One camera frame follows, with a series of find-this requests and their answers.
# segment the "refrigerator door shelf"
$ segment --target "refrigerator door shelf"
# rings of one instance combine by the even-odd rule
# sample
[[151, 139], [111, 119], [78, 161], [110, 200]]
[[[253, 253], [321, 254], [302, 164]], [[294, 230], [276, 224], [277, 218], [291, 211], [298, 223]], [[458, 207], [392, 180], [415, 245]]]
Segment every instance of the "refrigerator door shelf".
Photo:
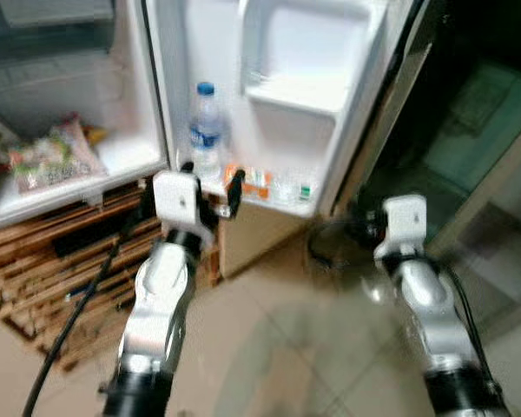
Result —
[[[220, 178], [201, 179], [201, 189], [204, 193], [222, 197], [227, 193]], [[316, 215], [316, 206], [313, 202], [316, 201], [319, 190], [320, 184], [313, 179], [304, 182], [295, 179], [288, 183], [271, 184], [268, 187], [267, 199], [261, 199], [255, 195], [244, 195], [242, 201], [266, 209], [276, 209], [289, 215], [309, 218]]]
[[247, 0], [241, 88], [254, 100], [337, 117], [355, 94], [386, 2]]

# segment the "glass door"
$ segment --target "glass door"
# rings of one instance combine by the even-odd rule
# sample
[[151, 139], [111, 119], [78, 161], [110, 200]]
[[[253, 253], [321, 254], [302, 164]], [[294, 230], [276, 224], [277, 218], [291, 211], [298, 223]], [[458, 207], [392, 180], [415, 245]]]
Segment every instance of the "glass door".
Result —
[[429, 241], [521, 134], [521, 11], [502, 14], [512, 5], [483, 12], [452, 2], [366, 183], [376, 201], [425, 195]]

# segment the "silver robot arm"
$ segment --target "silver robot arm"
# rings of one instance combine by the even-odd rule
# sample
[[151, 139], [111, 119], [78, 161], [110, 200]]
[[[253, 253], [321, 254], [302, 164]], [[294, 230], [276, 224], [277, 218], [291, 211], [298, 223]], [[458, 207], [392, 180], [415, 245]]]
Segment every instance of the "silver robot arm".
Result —
[[201, 251], [212, 245], [218, 219], [236, 215], [245, 176], [238, 170], [229, 184], [228, 205], [211, 207], [191, 169], [162, 171], [153, 178], [156, 215], [169, 233], [135, 278], [135, 305], [120, 342], [117, 367], [101, 389], [107, 395], [102, 415], [165, 414]]
[[452, 286], [425, 255], [425, 198], [394, 197], [383, 208], [386, 237], [374, 250], [374, 260], [392, 278], [405, 307], [436, 415], [509, 416], [482, 348], [475, 347], [475, 336], [458, 316]]

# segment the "plastic bottle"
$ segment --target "plastic bottle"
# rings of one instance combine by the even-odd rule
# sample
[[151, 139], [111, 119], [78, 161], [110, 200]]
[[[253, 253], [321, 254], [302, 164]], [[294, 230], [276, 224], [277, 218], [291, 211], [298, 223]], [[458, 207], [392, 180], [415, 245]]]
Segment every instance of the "plastic bottle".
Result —
[[189, 125], [191, 159], [200, 177], [216, 177], [221, 172], [221, 117], [212, 83], [197, 84], [198, 106]]

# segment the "wooden slat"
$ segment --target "wooden slat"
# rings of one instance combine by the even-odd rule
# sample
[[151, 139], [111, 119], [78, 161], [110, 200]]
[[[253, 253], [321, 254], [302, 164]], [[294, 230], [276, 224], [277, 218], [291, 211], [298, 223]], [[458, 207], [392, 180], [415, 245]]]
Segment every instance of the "wooden slat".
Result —
[[[116, 285], [117, 283], [127, 280], [131, 275], [136, 274], [137, 270], [141, 267], [141, 264], [135, 265], [134, 267], [131, 267], [129, 269], [124, 269], [120, 274], [116, 274], [114, 276], [109, 277], [108, 279], [102, 281], [98, 286], [96, 287], [97, 292], [103, 291], [105, 289], [108, 289], [111, 286]], [[63, 308], [73, 308], [76, 302], [81, 300], [83, 298], [83, 293], [80, 293], [78, 295], [74, 295], [69, 299], [69, 301], [65, 301], [64, 299], [58, 300], [56, 302], [46, 304], [42, 306], [41, 308], [34, 310], [32, 312], [33, 320], [41, 320], [43, 317], [54, 314], [56, 311], [61, 310]]]
[[[132, 261], [137, 261], [146, 255], [150, 250], [151, 245], [145, 245], [142, 248], [136, 248], [128, 251], [127, 254], [120, 254], [112, 261], [111, 270], [115, 271], [123, 265], [129, 264]], [[11, 314], [18, 313], [26, 308], [30, 308], [35, 306], [36, 304], [46, 302], [48, 300], [54, 299], [58, 296], [63, 296], [67, 294], [70, 290], [81, 287], [85, 283], [91, 281], [96, 274], [99, 273], [101, 266], [96, 266], [94, 268], [88, 269], [83, 273], [76, 275], [74, 277], [69, 278], [66, 281], [63, 281], [61, 285], [56, 285], [51, 288], [47, 288], [44, 291], [41, 291], [37, 295], [34, 295], [28, 299], [21, 300], [18, 303], [8, 303], [2, 308], [0, 308], [0, 319], [8, 317]]]
[[15, 239], [21, 239], [27, 235], [40, 233], [46, 228], [52, 228], [60, 223], [73, 220], [79, 216], [93, 213], [97, 210], [101, 210], [103, 208], [116, 204], [122, 200], [131, 198], [133, 196], [139, 196], [141, 193], [142, 192], [139, 189], [136, 189], [135, 191], [129, 192], [127, 194], [109, 198], [104, 202], [101, 208], [84, 205], [79, 208], [75, 208], [68, 213], [61, 213], [60, 215], [55, 215], [53, 217], [44, 217], [38, 220], [29, 220], [27, 222], [10, 226], [8, 228], [0, 230], [0, 245], [11, 242]]
[[0, 261], [11, 259], [14, 255], [19, 256], [34, 252], [46, 246], [53, 239], [78, 230], [79, 228], [85, 228], [92, 223], [107, 219], [113, 215], [134, 209], [138, 204], [139, 198], [130, 198], [125, 202], [115, 204], [100, 212], [85, 215], [82, 218], [76, 218], [68, 222], [61, 222], [53, 228], [44, 230], [42, 233], [28, 235], [22, 239], [2, 245], [0, 246]]
[[[134, 267], [131, 267], [129, 269], [124, 269], [121, 273], [116, 274], [113, 278], [116, 278], [116, 280], [118, 282], [122, 281], [122, 280], [129, 280], [134, 274], [136, 274], [139, 266], [140, 265], [135, 265]], [[106, 292], [104, 294], [98, 294], [89, 301], [86, 309], [91, 309], [91, 308], [93, 308], [93, 306], [95, 306], [97, 304], [101, 304], [101, 303], [105, 302], [106, 300], [108, 300], [109, 298], [117, 296], [117, 295], [127, 291], [128, 289], [132, 289], [134, 287], [135, 287], [135, 284], [132, 281], [128, 281], [126, 283], [123, 283], [122, 285], [119, 285], [119, 286], [111, 289], [109, 292]], [[75, 297], [72, 297], [69, 300], [69, 302], [65, 302], [64, 309], [63, 309], [64, 311], [62, 311], [60, 314], [56, 314], [53, 319], [47, 321], [46, 326], [54, 327], [58, 324], [62, 324], [64, 321], [66, 321], [67, 318], [71, 315], [72, 310], [75, 306], [75, 303], [77, 301], [81, 300], [81, 298], [82, 298], [82, 293], [78, 294]]]
[[53, 256], [54, 252], [52, 250], [48, 250], [47, 248], [44, 250], [40, 250], [36, 254], [27, 255], [25, 257], [21, 257], [8, 265], [0, 268], [0, 280], [7, 278], [12, 275], [17, 275], [22, 271], [33, 268], [37, 264], [41, 264], [44, 261], [47, 261], [49, 258]]
[[[160, 236], [160, 231], [153, 231], [149, 234], [141, 236], [140, 239], [136, 241], [130, 241], [120, 247], [120, 251], [118, 256], [128, 253], [130, 250], [138, 248], [138, 247], [151, 247], [152, 241]], [[89, 268], [94, 266], [100, 266], [106, 261], [109, 257], [108, 253], [98, 255], [94, 258], [89, 259], [88, 261], [81, 262], [75, 265], [73, 268], [65, 269], [63, 272], [47, 277], [41, 281], [34, 280], [34, 284], [27, 284], [23, 289], [23, 296], [25, 298], [30, 297], [33, 294], [40, 293], [44, 291], [44, 289], [49, 288], [53, 285], [56, 285], [60, 282], [69, 279], [70, 277], [77, 275]]]
[[[123, 304], [126, 301], [133, 299], [134, 297], [133, 291], [128, 291], [125, 294], [119, 295], [114, 299], [111, 299], [109, 302], [102, 304], [99, 307], [93, 308], [92, 310], [85, 311], [81, 313], [79, 318], [77, 319], [76, 326], [80, 327], [85, 324], [89, 324], [93, 320], [96, 319], [104, 319], [104, 316], [108, 314], [108, 312], [115, 311], [116, 307], [119, 304]], [[54, 327], [46, 328], [46, 330], [38, 335], [34, 340], [35, 346], [46, 345], [47, 343], [51, 343], [58, 336], [58, 333], [62, 330], [63, 323]]]
[[94, 339], [92, 341], [92, 345], [90, 344], [82, 344], [78, 348], [72, 348], [69, 350], [67, 354], [62, 356], [60, 360], [57, 362], [59, 367], [69, 367], [74, 362], [81, 361], [83, 359], [88, 358], [91, 355], [96, 354], [97, 351], [107, 348], [108, 346], [113, 345], [120, 341], [123, 333], [123, 326], [119, 328], [112, 329], [111, 331], [102, 334], [100, 337]]
[[[97, 295], [93, 300], [89, 301], [87, 306], [85, 307], [86, 311], [91, 311], [93, 308], [97, 306], [101, 306], [102, 304], [107, 304], [109, 301], [113, 300], [118, 295], [125, 294], [127, 292], [133, 292], [134, 290], [133, 282], [126, 282], [115, 289], [109, 291], [106, 294]], [[45, 327], [40, 327], [38, 330], [42, 330], [44, 328], [58, 328], [63, 326], [63, 324], [68, 320], [68, 318], [73, 313], [71, 308], [66, 308], [65, 311], [62, 311], [60, 314], [57, 314], [54, 319], [47, 321]]]
[[[115, 314], [111, 314], [109, 316], [109, 321], [105, 322], [101, 328], [101, 335], [106, 336], [107, 334], [117, 334], [118, 340], [121, 339], [123, 329], [125, 328], [125, 324], [128, 321], [129, 311], [123, 310], [120, 312], [116, 312]], [[78, 340], [71, 340], [68, 338], [67, 345], [69, 346], [70, 351], [76, 351], [82, 348], [90, 348], [90, 340], [89, 337], [79, 338]]]
[[[157, 227], [159, 224], [159, 221], [156, 219], [146, 221], [142, 224], [140, 224], [137, 228], [135, 228], [134, 235], [139, 236], [142, 233], [149, 232], [150, 229]], [[154, 239], [158, 237], [159, 232], [151, 233], [147, 236], [149, 236], [150, 239]], [[107, 249], [110, 249], [114, 246], [115, 242], [117, 241], [117, 236], [112, 235], [106, 239], [103, 239], [97, 243], [94, 243], [92, 246], [78, 250], [77, 252], [64, 256], [62, 259], [55, 259], [52, 261], [45, 262], [41, 265], [38, 265], [36, 268], [32, 268], [30, 270], [27, 270], [23, 274], [20, 274], [14, 278], [11, 278], [5, 282], [3, 282], [3, 289], [5, 291], [15, 291], [19, 289], [22, 285], [24, 285], [28, 281], [37, 281], [43, 277], [52, 276], [55, 273], [62, 271], [66, 268], [70, 268], [77, 263], [81, 263], [82, 261], [92, 258], [93, 256], [104, 252]], [[102, 262], [106, 259], [107, 255], [101, 256], [100, 261]]]

